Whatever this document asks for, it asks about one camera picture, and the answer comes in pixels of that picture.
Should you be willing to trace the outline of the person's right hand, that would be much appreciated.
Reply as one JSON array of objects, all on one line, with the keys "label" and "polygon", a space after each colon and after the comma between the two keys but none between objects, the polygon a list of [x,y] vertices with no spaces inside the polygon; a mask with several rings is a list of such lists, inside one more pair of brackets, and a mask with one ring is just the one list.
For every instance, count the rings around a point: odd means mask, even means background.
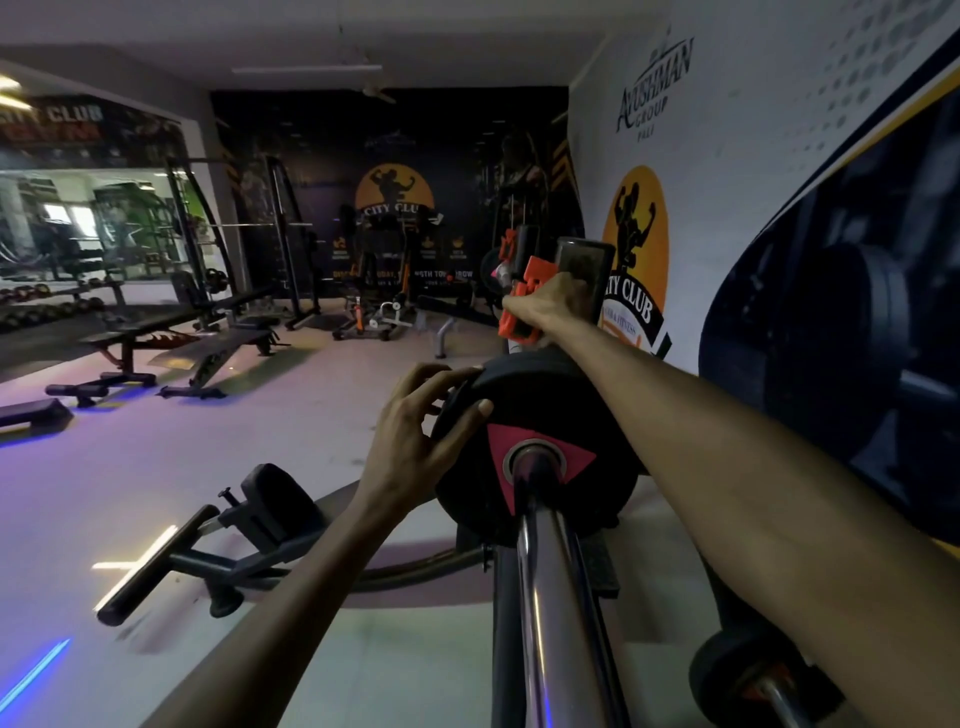
[{"label": "person's right hand", "polygon": [[582,334],[592,324],[590,301],[566,301],[561,293],[561,273],[550,277],[528,295],[504,297],[505,311],[557,344]]}]

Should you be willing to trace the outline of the orange barbell collar clamp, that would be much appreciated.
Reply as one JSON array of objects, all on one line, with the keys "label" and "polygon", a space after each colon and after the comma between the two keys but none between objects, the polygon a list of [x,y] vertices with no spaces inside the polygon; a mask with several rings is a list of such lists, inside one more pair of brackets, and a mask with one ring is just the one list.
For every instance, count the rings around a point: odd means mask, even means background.
[{"label": "orange barbell collar clamp", "polygon": [[[557,274],[557,264],[539,255],[539,241],[540,228],[536,225],[521,224],[503,234],[497,264],[490,274],[503,290],[503,301],[510,296],[532,295]],[[504,310],[498,335],[507,340],[509,351],[514,353],[537,345],[542,333]]]}]

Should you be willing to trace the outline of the black weight plate red triangle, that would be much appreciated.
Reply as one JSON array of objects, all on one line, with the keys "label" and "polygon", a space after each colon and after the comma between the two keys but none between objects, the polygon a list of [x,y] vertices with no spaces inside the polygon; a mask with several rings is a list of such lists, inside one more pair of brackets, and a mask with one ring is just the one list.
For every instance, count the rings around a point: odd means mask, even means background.
[{"label": "black weight plate red triangle", "polygon": [[438,481],[436,496],[481,542],[513,547],[520,516],[507,473],[525,443],[559,455],[561,476],[545,493],[580,536],[612,528],[648,474],[616,418],[580,368],[556,346],[502,355],[450,394],[430,437],[445,439],[476,403],[493,410]]}]

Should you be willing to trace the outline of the person's right forearm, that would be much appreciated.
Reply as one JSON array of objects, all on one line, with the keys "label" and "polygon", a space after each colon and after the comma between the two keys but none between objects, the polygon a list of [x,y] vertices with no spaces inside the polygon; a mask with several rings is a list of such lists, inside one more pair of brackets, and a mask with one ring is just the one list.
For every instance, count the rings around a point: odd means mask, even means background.
[{"label": "person's right forearm", "polygon": [[960,561],[845,467],[711,383],[574,318],[539,323],[698,550],[873,728],[960,728]]}]

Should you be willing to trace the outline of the black orange leg machine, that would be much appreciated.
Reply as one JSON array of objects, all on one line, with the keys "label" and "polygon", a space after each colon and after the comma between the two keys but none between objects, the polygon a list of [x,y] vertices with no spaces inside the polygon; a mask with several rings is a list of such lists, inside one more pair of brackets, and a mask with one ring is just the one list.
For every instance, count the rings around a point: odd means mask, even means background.
[{"label": "black orange leg machine", "polygon": [[341,277],[346,320],[332,331],[332,338],[388,342],[396,331],[413,326],[407,312],[414,245],[421,237],[419,219],[390,210],[361,215],[344,204],[340,220],[352,261]]}]

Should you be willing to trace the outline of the chrome barbell bar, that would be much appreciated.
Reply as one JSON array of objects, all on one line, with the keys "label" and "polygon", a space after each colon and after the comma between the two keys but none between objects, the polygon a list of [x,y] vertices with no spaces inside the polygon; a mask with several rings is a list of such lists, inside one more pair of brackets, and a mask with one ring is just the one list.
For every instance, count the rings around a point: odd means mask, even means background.
[{"label": "chrome barbell bar", "polygon": [[503,459],[518,531],[494,555],[490,728],[634,728],[599,603],[618,586],[559,506],[567,469],[543,439]]}]

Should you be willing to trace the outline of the black squat rack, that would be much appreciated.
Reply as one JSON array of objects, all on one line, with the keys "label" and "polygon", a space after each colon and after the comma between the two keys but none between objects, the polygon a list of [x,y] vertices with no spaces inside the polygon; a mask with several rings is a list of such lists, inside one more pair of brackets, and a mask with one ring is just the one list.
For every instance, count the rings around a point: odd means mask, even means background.
[{"label": "black squat rack", "polygon": [[[229,291],[235,299],[238,299],[241,295],[233,262],[223,237],[223,230],[247,228],[272,229],[280,250],[283,275],[282,277],[276,277],[274,279],[273,285],[268,287],[266,296],[273,298],[277,296],[278,292],[286,293],[290,304],[290,316],[287,321],[285,321],[284,327],[288,332],[295,332],[305,328],[308,323],[312,322],[316,316],[321,314],[318,287],[315,282],[311,282],[309,287],[311,306],[306,308],[301,303],[301,289],[294,269],[294,254],[291,245],[291,233],[296,230],[306,235],[311,224],[306,223],[303,219],[291,178],[283,162],[273,154],[262,154],[261,160],[267,174],[267,191],[270,202],[269,223],[221,224],[216,222],[210,203],[205,193],[201,190],[198,179],[193,171],[193,165],[226,165],[226,160],[205,157],[167,156],[164,161],[164,168],[173,196],[176,227],[179,230],[180,237],[186,249],[187,260],[194,282],[199,285],[197,305],[199,307],[211,308],[213,306],[212,295],[214,293],[222,293],[226,290]],[[213,285],[213,275],[205,267],[202,245],[196,231],[197,226],[193,217],[188,213],[186,200],[181,190],[181,181],[185,181],[187,187],[192,188],[196,193],[201,211],[207,221],[207,228],[213,234],[214,247],[222,259],[222,273],[225,276],[224,286]]]}]

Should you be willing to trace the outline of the ceiling tube light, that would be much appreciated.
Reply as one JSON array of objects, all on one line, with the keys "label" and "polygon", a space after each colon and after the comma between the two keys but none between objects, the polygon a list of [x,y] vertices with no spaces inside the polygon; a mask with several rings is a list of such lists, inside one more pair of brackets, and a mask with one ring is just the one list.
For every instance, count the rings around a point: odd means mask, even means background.
[{"label": "ceiling tube light", "polygon": [[374,74],[383,71],[377,63],[299,64],[279,66],[239,66],[230,72],[237,76],[267,76],[296,74]]}]

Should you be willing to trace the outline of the black flat weight bench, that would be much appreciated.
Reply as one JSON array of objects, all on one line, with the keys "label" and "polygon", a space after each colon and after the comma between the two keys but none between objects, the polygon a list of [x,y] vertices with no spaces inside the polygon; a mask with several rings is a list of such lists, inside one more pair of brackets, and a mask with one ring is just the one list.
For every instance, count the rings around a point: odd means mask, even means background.
[{"label": "black flat weight bench", "polygon": [[184,308],[140,321],[108,323],[106,332],[85,337],[82,343],[107,359],[113,370],[101,372],[97,378],[89,381],[50,384],[44,393],[53,398],[72,398],[78,408],[90,408],[116,388],[135,384],[144,389],[155,387],[155,374],[136,370],[135,352],[165,353],[191,344],[198,341],[201,334],[213,333],[224,317],[223,312],[208,305],[200,309]]}]

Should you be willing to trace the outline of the small black weight plate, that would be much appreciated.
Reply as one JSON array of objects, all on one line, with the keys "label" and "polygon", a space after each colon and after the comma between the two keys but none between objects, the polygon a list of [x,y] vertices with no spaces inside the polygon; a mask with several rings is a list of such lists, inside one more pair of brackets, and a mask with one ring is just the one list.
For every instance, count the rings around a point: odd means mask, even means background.
[{"label": "small black weight plate", "polygon": [[817,728],[846,698],[765,620],[724,625],[695,653],[694,701],[716,728]]}]

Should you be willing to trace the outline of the black step platform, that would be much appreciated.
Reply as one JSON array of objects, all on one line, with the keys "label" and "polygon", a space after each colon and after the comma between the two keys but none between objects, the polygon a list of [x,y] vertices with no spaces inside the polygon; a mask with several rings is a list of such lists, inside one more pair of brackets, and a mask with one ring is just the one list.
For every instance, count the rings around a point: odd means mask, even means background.
[{"label": "black step platform", "polygon": [[0,444],[62,432],[73,419],[56,397],[0,405]]}]

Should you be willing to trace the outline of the dumbbell rack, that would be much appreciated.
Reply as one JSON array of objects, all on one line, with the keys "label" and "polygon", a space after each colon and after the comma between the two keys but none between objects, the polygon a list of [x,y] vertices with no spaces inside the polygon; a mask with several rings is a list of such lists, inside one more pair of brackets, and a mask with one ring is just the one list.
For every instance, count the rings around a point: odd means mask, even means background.
[{"label": "dumbbell rack", "polygon": [[109,291],[118,306],[125,306],[125,282],[106,276],[90,278],[74,287],[52,289],[47,283],[0,287],[0,334],[33,329],[42,325],[103,313],[108,304],[100,293]]}]

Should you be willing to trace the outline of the dark wall mural yellow logo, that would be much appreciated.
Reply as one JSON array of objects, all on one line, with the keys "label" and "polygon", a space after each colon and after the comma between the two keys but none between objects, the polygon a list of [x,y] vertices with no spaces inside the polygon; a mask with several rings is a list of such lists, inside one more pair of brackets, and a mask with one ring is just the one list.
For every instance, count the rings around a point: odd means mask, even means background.
[{"label": "dark wall mural yellow logo", "polygon": [[[229,160],[239,223],[269,223],[262,155],[289,174],[306,234],[291,232],[301,297],[331,288],[352,266],[340,220],[416,217],[411,286],[455,296],[474,279],[507,229],[578,237],[584,223],[568,147],[565,86],[392,91],[390,105],[359,91],[236,91],[211,94]],[[255,285],[283,276],[271,228],[240,228]]]}]

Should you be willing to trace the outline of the large wall mirror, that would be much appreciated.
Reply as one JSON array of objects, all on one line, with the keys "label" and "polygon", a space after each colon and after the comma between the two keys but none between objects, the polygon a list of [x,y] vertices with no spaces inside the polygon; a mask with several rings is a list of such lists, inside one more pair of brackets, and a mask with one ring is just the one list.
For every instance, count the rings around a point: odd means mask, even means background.
[{"label": "large wall mirror", "polygon": [[158,168],[0,169],[0,301],[27,288],[108,304],[174,305],[171,276],[188,268]]}]

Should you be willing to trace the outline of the dark wall sign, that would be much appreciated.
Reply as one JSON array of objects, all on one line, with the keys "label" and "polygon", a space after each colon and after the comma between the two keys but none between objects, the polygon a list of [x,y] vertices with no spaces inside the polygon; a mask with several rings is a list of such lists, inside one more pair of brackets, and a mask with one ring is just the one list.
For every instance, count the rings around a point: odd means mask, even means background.
[{"label": "dark wall sign", "polygon": [[91,95],[0,105],[0,171],[162,168],[187,155],[179,122]]}]

